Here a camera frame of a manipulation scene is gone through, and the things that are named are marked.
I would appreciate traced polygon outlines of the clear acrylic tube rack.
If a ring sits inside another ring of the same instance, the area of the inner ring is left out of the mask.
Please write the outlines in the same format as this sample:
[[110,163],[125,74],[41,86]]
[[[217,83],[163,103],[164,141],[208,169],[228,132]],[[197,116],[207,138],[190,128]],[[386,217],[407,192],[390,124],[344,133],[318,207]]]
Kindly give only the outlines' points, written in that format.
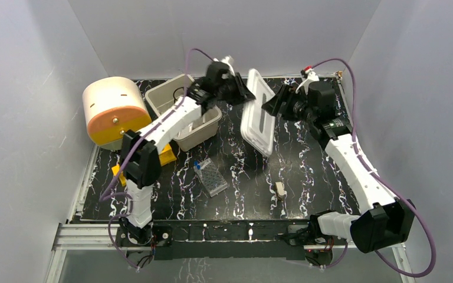
[[228,188],[227,181],[210,158],[199,163],[203,164],[201,170],[193,168],[208,197],[212,198]]

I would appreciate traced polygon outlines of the beige plastic bin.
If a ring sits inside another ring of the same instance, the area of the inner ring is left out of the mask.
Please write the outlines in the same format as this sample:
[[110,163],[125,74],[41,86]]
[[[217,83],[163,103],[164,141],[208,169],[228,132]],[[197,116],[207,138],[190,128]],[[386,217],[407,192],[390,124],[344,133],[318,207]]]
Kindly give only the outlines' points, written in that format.
[[183,86],[190,86],[193,78],[181,74],[145,92],[145,100],[157,118],[139,130],[146,141],[154,142],[162,150],[171,140],[183,151],[188,151],[217,134],[221,110],[215,106],[203,112],[192,98],[182,98]]

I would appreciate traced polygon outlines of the yellow test tube rack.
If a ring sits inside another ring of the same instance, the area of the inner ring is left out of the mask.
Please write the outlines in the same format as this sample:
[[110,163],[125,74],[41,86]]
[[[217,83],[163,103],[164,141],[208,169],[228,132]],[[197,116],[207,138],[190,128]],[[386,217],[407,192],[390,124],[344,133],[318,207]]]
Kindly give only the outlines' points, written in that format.
[[[167,144],[165,146],[165,148],[159,155],[159,160],[162,167],[177,160],[177,157],[175,156],[170,144]],[[114,166],[112,166],[111,171],[113,173],[113,176],[115,176],[120,171],[120,163],[116,163]],[[122,173],[118,177],[118,181],[123,187],[127,186],[127,179]]]

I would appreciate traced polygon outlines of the white bin lid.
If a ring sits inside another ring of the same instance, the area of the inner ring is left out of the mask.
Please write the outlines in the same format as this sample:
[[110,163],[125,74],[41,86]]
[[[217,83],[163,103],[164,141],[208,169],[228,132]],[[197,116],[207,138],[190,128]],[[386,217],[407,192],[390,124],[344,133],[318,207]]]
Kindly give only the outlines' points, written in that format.
[[254,68],[248,72],[247,88],[255,99],[244,104],[241,136],[264,157],[270,157],[274,146],[276,119],[263,110],[262,105],[271,100],[275,93]]

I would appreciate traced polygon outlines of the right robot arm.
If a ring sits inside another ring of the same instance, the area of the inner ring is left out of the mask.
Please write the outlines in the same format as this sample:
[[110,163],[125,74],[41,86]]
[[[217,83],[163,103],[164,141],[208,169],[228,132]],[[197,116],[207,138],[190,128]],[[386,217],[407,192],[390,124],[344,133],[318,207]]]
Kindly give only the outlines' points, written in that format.
[[365,254],[405,242],[414,213],[361,164],[358,143],[352,140],[352,126],[338,115],[336,103],[335,89],[327,82],[316,81],[310,83],[308,92],[284,85],[262,105],[271,116],[309,125],[312,137],[333,159],[359,204],[359,215],[332,210],[311,215],[309,238],[323,244],[336,236],[354,242]]

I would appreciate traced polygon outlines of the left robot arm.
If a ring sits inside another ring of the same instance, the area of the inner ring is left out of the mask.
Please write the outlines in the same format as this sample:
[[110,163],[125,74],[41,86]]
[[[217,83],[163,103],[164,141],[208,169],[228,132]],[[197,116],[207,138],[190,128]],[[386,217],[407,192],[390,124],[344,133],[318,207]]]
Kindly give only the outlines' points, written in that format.
[[152,240],[153,231],[147,226],[152,220],[151,195],[162,172],[159,155],[166,144],[217,102],[235,106],[254,100],[232,62],[230,56],[213,60],[205,76],[185,87],[184,94],[170,109],[148,126],[124,135],[120,172],[127,179],[130,206],[126,219],[133,226],[129,236],[136,244],[146,245]]

